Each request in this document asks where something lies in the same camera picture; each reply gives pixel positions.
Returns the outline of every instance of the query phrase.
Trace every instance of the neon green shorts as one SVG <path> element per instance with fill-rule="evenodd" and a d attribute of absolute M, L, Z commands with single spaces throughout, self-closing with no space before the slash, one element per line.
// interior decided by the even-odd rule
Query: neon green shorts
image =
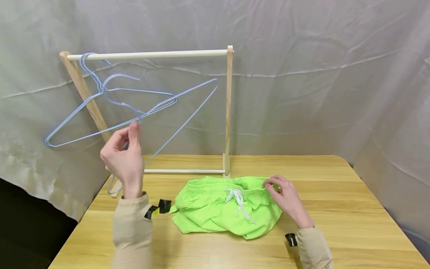
<path fill-rule="evenodd" d="M 262 186 L 263 177 L 223 179 L 206 176 L 188 181 L 170 213 L 179 230 L 230 231 L 245 239 L 268 233 L 279 220 L 281 209 Z"/>

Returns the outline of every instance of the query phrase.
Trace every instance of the wire hanger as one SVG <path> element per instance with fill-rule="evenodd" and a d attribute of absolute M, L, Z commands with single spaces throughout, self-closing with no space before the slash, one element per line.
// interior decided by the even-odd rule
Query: wire hanger
<path fill-rule="evenodd" d="M 96 83 L 96 85 L 97 85 L 97 90 L 98 90 L 98 92 L 96 93 L 96 94 L 94 94 L 94 95 L 92 95 L 92 96 L 90 96 L 90 97 L 88 97 L 82 104 L 80 104 L 60 125 L 58 125 L 58 127 L 56 127 L 46 138 L 45 138 L 45 145 L 46 146 L 48 146 L 48 147 L 50 147 L 50 148 L 57 148 L 57 147 L 61 147 L 61 146 L 64 146 L 64 145 L 68 145 L 68 144 L 70 144 L 70 143 L 73 143 L 73 142 L 77 142 L 77 141 L 80 141 L 80 140 L 83 140 L 83 139 L 85 139 L 85 138 L 89 138 L 89 137 L 92 137 L 92 136 L 96 136 L 96 135 L 98 135 L 98 134 L 101 134 L 101 133 L 104 133 L 104 132 L 107 132 L 107 131 L 110 131 L 110 130 L 114 130 L 114 129 L 117 129 L 117 128 L 119 128 L 119 127 L 122 127 L 122 126 L 124 126 L 124 125 L 127 125 L 127 124 L 129 124 L 129 123 L 131 123 L 131 122 L 134 122 L 134 121 L 137 121 L 137 120 L 141 120 L 142 118 L 144 118 L 144 117 L 147 117 L 147 116 L 149 116 L 149 115 L 151 115 L 151 114 L 154 114 L 154 113 L 156 113 L 156 112 L 158 112 L 158 111 L 161 111 L 161 110 L 163 110 L 163 109 L 165 109 L 165 108 L 167 108 L 167 107 L 169 107 L 169 106 L 171 106 L 171 105 L 173 105 L 173 104 L 175 104 L 177 101 L 178 101 L 178 99 L 177 98 L 173 98 L 173 99 L 171 99 L 170 100 L 170 102 L 168 102 L 168 103 L 165 103 L 163 106 L 160 106 L 160 107 L 158 107 L 157 109 L 154 109 L 154 110 L 152 110 L 150 113 L 149 112 L 142 112 L 142 111 L 139 111 L 139 110 L 136 110 L 136 109 L 134 109 L 132 106 L 130 106 L 130 105 L 128 105 L 128 104 L 126 104 L 126 103 L 118 103 L 118 102 L 115 102 L 115 101 L 113 101 L 113 100 L 110 100 L 110 98 L 108 98 L 107 97 L 107 95 L 106 95 L 106 91 L 108 91 L 108 92 L 113 92 L 113 91 L 116 91 L 116 90 L 128 90 L 128 91 L 135 91 L 135 92 L 142 92 L 142 93 L 152 93 L 152 94 L 160 94 L 160 95 L 165 95 L 165 96 L 175 96 L 173 93 L 167 93 L 167 92 L 157 92 L 157 91 L 150 91 L 150 90 L 138 90 L 138 89 L 131 89 L 131 88 L 115 88 L 115 89 L 106 89 L 106 88 L 102 88 L 103 87 L 103 84 L 101 83 L 101 81 L 100 81 L 100 79 L 97 77 L 97 75 L 94 73 L 94 72 L 92 72 L 87 66 L 86 66 L 86 64 L 85 64 L 85 59 L 89 56 L 89 55 L 91 55 L 91 54 L 94 54 L 94 53 L 85 53 L 85 54 L 83 54 L 82 55 L 82 57 L 79 59 L 79 64 L 80 64 L 80 66 L 81 66 L 81 68 L 83 69 L 83 70 L 85 70 L 89 75 L 90 75 L 90 77 L 95 81 L 95 83 Z M 103 60 L 105 63 L 107 63 L 107 64 L 109 64 L 109 65 L 112 65 L 109 61 L 107 61 L 107 60 Z M 120 75 L 120 76 L 122 76 L 122 77 L 127 77 L 127 78 L 131 78 L 131 79 L 134 79 L 134 80 L 140 80 L 140 79 L 138 79 L 138 78 L 136 78 L 136 77 L 131 77 L 131 76 L 128 76 L 128 75 L 124 75 L 124 74 L 116 74 L 116 75 Z M 71 140 L 71 141 L 68 141 L 68 142 L 64 142 L 64 143 L 62 143 L 62 144 L 58 144 L 58 145 L 53 145 L 51 142 L 50 142 L 50 140 L 51 140 L 51 138 L 67 123 L 67 122 L 69 122 L 82 108 L 84 108 L 91 100 L 93 100 L 94 98 L 96 98 L 96 97 L 98 97 L 98 96 L 100 96 L 100 95 L 103 95 L 104 97 L 105 97 L 105 99 L 107 99 L 109 102 L 111 102 L 111 103 L 113 103 L 113 104 L 116 104 L 116 105 L 122 105 L 122 106 L 126 106 L 126 107 L 128 107 L 128 108 L 130 108 L 130 109 L 132 109 L 135 113 L 136 113 L 136 117 L 135 118 L 133 118 L 133 119 L 131 119 L 131 120 L 129 120 L 129 121 L 125 121 L 125 122 L 123 122 L 123 123 L 120 123 L 120 124 L 118 124 L 118 125 L 115 125 L 115 126 L 112 126 L 112 127 L 110 127 L 110 128 L 107 128 L 107 129 L 105 129 L 105 130 L 101 130 L 101 131 L 98 131 L 98 132 L 96 132 L 96 133 L 92 133 L 92 134 L 90 134 L 90 135 L 87 135 L 87 136 L 83 136 L 83 137 L 80 137 L 80 138 L 77 138 L 77 139 L 74 139 L 74 140 Z"/>
<path fill-rule="evenodd" d="M 133 80 L 140 80 L 139 78 L 136 78 L 136 77 L 132 77 L 132 76 L 129 76 L 129 75 L 126 75 L 126 74 L 113 74 L 113 75 L 111 75 L 111 76 L 109 76 L 103 83 L 100 81 L 100 79 L 98 78 L 98 76 L 94 73 L 94 72 L 92 72 L 87 66 L 86 66 L 86 64 L 85 64 L 85 59 L 89 56 L 89 55 L 91 55 L 91 54 L 95 54 L 95 53 L 85 53 L 85 54 L 83 54 L 82 56 L 81 56 L 81 58 L 79 59 L 79 65 L 81 66 L 81 68 L 83 69 L 83 70 L 85 70 L 89 75 L 90 75 L 90 77 L 94 80 L 94 82 L 96 83 L 96 86 L 97 86 L 97 90 L 98 90 L 98 92 L 96 93 L 96 94 L 94 94 L 94 95 L 92 95 L 92 96 L 90 96 L 90 97 L 88 97 L 82 104 L 80 104 L 60 125 L 58 125 L 58 127 L 56 127 L 46 138 L 45 138 L 45 145 L 46 146 L 48 146 L 48 147 L 51 147 L 51 148 L 57 148 L 57 147 L 60 147 L 60 146 L 64 146 L 64 145 L 68 145 L 68 144 L 71 144 L 71 143 L 73 143 L 73 142 L 77 142 L 77 141 L 80 141 L 80 140 L 83 140 L 83 139 L 85 139 L 85 138 L 89 138 L 89 137 L 92 137 L 92 136 L 95 136 L 95 135 L 98 135 L 98 134 L 101 134 L 101 133 L 104 133 L 104 132 L 107 132 L 107 131 L 110 131 L 110 130 L 114 130 L 114 129 L 117 129 L 117 128 L 119 128 L 119 127 L 122 127 L 122 126 L 125 126 L 125 125 L 128 125 L 129 123 L 132 123 L 132 122 L 134 122 L 134 121 L 137 121 L 137 120 L 142 120 L 144 117 L 147 117 L 147 116 L 149 116 L 149 115 L 152 115 L 152 114 L 154 114 L 154 113 L 156 113 L 156 112 L 159 112 L 159 111 L 161 111 L 161 110 L 163 110 L 163 109 L 165 109 L 165 108 L 167 108 L 167 107 L 169 107 L 169 106 L 171 106 L 171 105 L 173 105 L 173 104 L 175 104 L 177 101 L 178 101 L 178 97 L 180 97 L 180 96 L 182 96 L 182 95 L 184 95 L 184 94 L 187 94 L 187 93 L 189 93 L 189 92 L 191 92 L 191 91 L 193 91 L 193 90 L 195 90 L 195 89 L 197 89 L 197 88 L 200 88 L 200 87 L 202 87 L 202 86 L 204 86 L 204 85 L 206 85 L 206 84 L 209 84 L 209 83 L 211 83 L 211 82 L 213 82 L 213 81 L 216 81 L 216 80 L 218 80 L 217 78 L 213 78 L 213 79 L 211 79 L 211 80 L 208 80 L 208 81 L 206 81 L 206 82 L 204 82 L 204 83 L 202 83 L 202 84 L 199 84 L 199 85 L 197 85 L 197 86 L 195 86 L 195 87 L 193 87 L 193 88 L 190 88 L 190 89 L 188 89 L 188 90 L 186 90 L 186 91 L 184 91 L 184 92 L 182 92 L 182 93 L 179 93 L 179 94 L 177 94 L 177 95 L 174 95 L 173 93 L 167 93 L 167 92 L 157 92 L 157 91 L 149 91 L 149 90 L 138 90 L 138 89 L 131 89 L 131 88 L 115 88 L 115 89 L 107 89 L 106 88 L 106 85 L 107 85 L 107 83 L 110 81 L 110 80 L 112 80 L 112 79 L 114 79 L 114 78 L 116 78 L 116 77 L 126 77 L 126 78 L 130 78 L 130 79 L 133 79 Z M 111 63 L 109 62 L 109 61 L 107 61 L 107 60 L 103 60 L 104 62 L 106 62 L 106 63 L 108 63 L 109 65 L 111 65 Z M 212 94 L 216 91 L 216 89 L 218 88 L 218 84 L 216 85 L 216 87 L 213 89 L 213 91 L 209 94 L 209 96 L 203 101 L 203 103 L 195 110 L 195 112 L 185 121 L 185 123 L 173 134 L 173 136 L 172 137 L 170 137 L 170 139 L 168 139 L 167 140 L 167 142 L 147 161 L 147 163 L 155 156 L 155 155 L 157 155 L 178 133 L 179 133 L 179 131 L 191 120 L 191 118 L 200 110 L 200 108 L 206 103 L 206 101 L 212 96 Z M 167 95 L 167 96 L 171 96 L 170 98 L 168 98 L 168 99 L 166 99 L 166 100 L 164 100 L 164 101 L 161 101 L 160 103 L 158 103 L 158 104 L 156 104 L 153 108 L 151 108 L 148 112 L 143 112 L 143 111 L 140 111 L 140 110 L 137 110 L 137 109 L 135 109 L 135 108 L 133 108 L 132 106 L 130 106 L 129 104 L 127 104 L 127 103 L 124 103 L 124 102 L 116 102 L 116 101 L 113 101 L 113 100 L 111 100 L 109 97 L 108 97 L 108 95 L 107 95 L 107 92 L 111 92 L 111 91 L 115 91 L 115 90 L 130 90 L 130 91 L 138 91 L 138 92 L 145 92 L 145 93 L 154 93 L 154 94 L 162 94 L 162 95 Z M 51 144 L 51 142 L 50 142 L 50 140 L 51 140 L 51 138 L 68 122 L 68 121 L 70 121 L 70 119 L 71 118 L 73 118 L 83 107 L 85 107 L 86 106 L 86 104 L 88 104 L 91 100 L 93 100 L 95 97 L 97 97 L 97 96 L 100 96 L 100 95 L 102 95 L 108 102 L 110 102 L 110 103 L 112 103 L 112 104 L 114 104 L 114 105 L 120 105 L 120 106 L 125 106 L 125 107 L 128 107 L 129 109 L 131 109 L 131 110 L 133 110 L 135 113 L 136 113 L 136 117 L 135 118 L 133 118 L 133 119 L 131 119 L 131 120 L 128 120 L 128 121 L 125 121 L 125 122 L 123 122 L 123 123 L 120 123 L 120 124 L 117 124 L 117 125 L 115 125 L 115 126 L 113 126 L 113 127 L 109 127 L 109 128 L 107 128 L 107 129 L 105 129 L 105 130 L 101 130 L 101 131 L 98 131 L 98 132 L 95 132 L 95 133 L 92 133 L 92 134 L 89 134 L 89 135 L 87 135 L 87 136 L 83 136 L 83 137 L 80 137 L 80 138 L 77 138 L 77 139 L 74 139 L 74 140 L 71 140 L 71 141 L 68 141 L 68 142 L 64 142 L 64 143 L 62 143 L 62 144 L 59 144 L 59 145 L 53 145 L 53 144 Z"/>

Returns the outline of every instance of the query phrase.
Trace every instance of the white fabric backdrop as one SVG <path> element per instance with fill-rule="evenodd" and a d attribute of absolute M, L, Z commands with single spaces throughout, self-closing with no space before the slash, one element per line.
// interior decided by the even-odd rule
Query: white fabric backdrop
<path fill-rule="evenodd" d="M 430 252 L 427 0 L 17 0 L 3 3 L 0 37 L 0 177 L 67 215 L 81 218 L 108 173 L 100 136 L 58 149 L 43 144 L 81 103 L 58 53 L 232 44 L 233 154 L 339 155 Z M 112 86 L 178 93 L 218 77 L 219 91 L 163 153 L 222 152 L 225 58 L 113 63 L 92 67 L 102 78 L 123 72 L 144 80 Z M 210 89 L 146 118 L 145 152 L 162 145 Z M 141 109 L 157 101 L 113 96 Z M 110 126 L 133 116 L 97 102 Z M 54 141 L 94 131 L 84 110 Z"/>

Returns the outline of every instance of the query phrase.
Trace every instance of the white drawstring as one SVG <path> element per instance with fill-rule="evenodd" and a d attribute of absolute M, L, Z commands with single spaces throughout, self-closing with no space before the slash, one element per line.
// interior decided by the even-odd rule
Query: white drawstring
<path fill-rule="evenodd" d="M 245 218 L 252 221 L 253 224 L 256 224 L 256 222 L 251 219 L 251 217 L 248 215 L 248 213 L 243 208 L 243 195 L 244 195 L 244 193 L 241 190 L 237 190 L 237 189 L 233 190 L 233 189 L 224 188 L 224 190 L 230 192 L 227 195 L 227 197 L 225 198 L 226 203 L 232 199 L 233 195 L 236 198 L 236 202 L 239 205 L 239 208 L 237 209 L 237 212 L 236 212 L 236 216 L 239 214 L 239 211 L 242 210 L 242 213 L 245 216 Z"/>

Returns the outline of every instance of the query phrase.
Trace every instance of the dark floor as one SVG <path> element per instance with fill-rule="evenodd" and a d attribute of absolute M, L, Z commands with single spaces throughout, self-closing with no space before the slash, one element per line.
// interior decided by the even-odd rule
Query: dark floor
<path fill-rule="evenodd" d="M 77 222 L 50 203 L 0 179 L 1 269 L 44 269 Z"/>

